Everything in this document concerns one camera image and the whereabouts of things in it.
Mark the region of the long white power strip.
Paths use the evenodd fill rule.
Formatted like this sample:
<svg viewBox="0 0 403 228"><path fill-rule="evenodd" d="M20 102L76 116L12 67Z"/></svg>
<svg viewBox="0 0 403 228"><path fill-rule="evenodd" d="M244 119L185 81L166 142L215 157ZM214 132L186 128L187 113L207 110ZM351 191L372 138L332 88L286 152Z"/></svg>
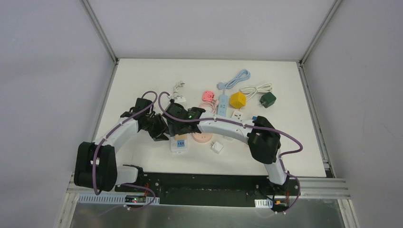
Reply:
<svg viewBox="0 0 403 228"><path fill-rule="evenodd" d="M177 141L174 136L170 137L170 151L174 154L187 153L189 151L188 138Z"/></svg>

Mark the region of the small white power strip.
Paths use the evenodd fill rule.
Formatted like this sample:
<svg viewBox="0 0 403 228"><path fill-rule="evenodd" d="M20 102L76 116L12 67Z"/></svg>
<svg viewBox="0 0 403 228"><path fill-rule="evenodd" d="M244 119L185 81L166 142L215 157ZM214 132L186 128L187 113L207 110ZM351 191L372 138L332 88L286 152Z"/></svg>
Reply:
<svg viewBox="0 0 403 228"><path fill-rule="evenodd" d="M241 112L239 110L235 110L235 111L233 111L231 118L235 119L235 120L241 120L242 116L243 116L243 112ZM234 140L233 138L228 137L228 136L224 136L223 138L230 142L232 142Z"/></svg>

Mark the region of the yellow cube plug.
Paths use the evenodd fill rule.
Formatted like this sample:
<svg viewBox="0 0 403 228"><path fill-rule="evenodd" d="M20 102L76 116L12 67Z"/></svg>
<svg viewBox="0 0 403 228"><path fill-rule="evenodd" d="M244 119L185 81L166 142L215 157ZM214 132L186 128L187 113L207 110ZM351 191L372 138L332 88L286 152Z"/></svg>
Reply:
<svg viewBox="0 0 403 228"><path fill-rule="evenodd" d="M247 98L242 92L234 93L230 96L229 104L235 109L241 109L246 105Z"/></svg>

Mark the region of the dark green cube plug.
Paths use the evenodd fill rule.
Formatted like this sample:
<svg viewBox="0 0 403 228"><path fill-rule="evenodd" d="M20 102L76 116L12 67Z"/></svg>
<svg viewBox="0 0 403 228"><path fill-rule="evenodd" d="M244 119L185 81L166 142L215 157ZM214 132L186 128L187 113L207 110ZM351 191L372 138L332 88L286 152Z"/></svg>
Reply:
<svg viewBox="0 0 403 228"><path fill-rule="evenodd" d="M276 99L271 92L267 92L260 97L259 102L263 107L268 108L275 103Z"/></svg>

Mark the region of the beige cube plug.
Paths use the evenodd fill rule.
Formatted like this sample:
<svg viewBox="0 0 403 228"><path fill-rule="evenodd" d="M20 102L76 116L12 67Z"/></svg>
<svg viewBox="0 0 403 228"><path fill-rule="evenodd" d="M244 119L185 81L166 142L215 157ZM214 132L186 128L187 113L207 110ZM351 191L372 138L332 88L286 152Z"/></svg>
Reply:
<svg viewBox="0 0 403 228"><path fill-rule="evenodd" d="M174 136L175 140L187 140L187 134L182 134L182 135L175 135Z"/></svg>

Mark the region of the pink plug adapter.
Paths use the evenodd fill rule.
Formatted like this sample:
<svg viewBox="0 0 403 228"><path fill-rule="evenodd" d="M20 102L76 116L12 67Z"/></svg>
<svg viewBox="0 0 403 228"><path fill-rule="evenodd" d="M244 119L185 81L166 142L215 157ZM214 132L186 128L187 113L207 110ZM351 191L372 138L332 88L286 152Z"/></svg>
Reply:
<svg viewBox="0 0 403 228"><path fill-rule="evenodd" d="M214 100L215 93L213 91L204 91L202 95L202 101L204 102L212 102Z"/></svg>

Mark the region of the small white cube adapter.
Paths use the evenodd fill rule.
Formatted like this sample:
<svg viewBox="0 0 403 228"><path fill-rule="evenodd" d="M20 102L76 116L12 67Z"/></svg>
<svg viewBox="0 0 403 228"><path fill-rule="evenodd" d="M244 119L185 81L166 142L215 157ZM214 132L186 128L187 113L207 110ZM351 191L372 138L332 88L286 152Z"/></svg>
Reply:
<svg viewBox="0 0 403 228"><path fill-rule="evenodd" d="M212 142L211 143L211 150L215 152L216 154L220 154L221 151L223 150L224 145L221 144L220 142Z"/></svg>

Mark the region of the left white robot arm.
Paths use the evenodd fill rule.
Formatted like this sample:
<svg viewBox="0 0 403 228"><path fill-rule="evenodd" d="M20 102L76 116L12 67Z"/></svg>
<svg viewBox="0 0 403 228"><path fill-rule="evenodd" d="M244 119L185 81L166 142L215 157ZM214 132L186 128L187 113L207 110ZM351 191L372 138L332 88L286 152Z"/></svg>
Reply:
<svg viewBox="0 0 403 228"><path fill-rule="evenodd" d="M105 135L92 142L82 142L77 150L74 184L98 193L127 184L133 192L140 192L145 186L145 179L139 176L143 169L135 165L117 165L116 154L141 130L148 132L155 142L169 140L167 124L153 107L153 101L137 98L135 106L121 114L116 125Z"/></svg>

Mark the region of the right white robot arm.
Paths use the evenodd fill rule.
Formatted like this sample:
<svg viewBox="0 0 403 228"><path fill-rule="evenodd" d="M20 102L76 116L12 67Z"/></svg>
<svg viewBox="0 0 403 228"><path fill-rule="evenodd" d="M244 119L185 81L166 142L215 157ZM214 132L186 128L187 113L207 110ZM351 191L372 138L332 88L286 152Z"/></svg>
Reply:
<svg viewBox="0 0 403 228"><path fill-rule="evenodd" d="M273 127L265 117L257 116L251 120L233 119L200 107L185 109L174 102L163 111L163 116L173 134L212 133L247 144L252 158L264 164L268 172L270 190L277 195L288 190L288 178L278 160L280 134L264 130L264 127Z"/></svg>

